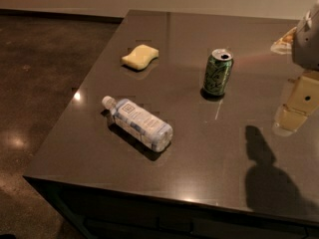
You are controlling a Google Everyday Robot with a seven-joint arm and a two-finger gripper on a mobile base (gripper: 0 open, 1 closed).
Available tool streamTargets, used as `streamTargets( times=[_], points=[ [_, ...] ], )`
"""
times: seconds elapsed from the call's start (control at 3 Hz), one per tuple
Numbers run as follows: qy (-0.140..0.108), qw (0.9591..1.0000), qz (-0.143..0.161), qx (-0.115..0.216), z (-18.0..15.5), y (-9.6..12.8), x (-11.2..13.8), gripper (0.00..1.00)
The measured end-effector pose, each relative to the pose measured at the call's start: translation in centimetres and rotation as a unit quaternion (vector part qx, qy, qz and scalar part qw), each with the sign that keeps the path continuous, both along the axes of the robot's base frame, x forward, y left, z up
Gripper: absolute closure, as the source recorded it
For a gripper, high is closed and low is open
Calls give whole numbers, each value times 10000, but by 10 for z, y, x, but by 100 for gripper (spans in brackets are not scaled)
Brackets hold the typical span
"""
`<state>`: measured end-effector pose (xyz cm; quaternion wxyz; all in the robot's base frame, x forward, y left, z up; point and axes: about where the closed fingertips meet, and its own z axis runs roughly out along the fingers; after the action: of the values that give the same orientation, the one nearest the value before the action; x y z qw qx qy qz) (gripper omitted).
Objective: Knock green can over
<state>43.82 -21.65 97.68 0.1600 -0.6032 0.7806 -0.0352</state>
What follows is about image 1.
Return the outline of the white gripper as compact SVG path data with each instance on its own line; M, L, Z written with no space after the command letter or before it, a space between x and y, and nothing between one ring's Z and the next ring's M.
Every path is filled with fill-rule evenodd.
M315 71L304 71L296 80L289 80L291 93L275 114L275 132L296 132L319 108L319 0L297 24L292 60Z

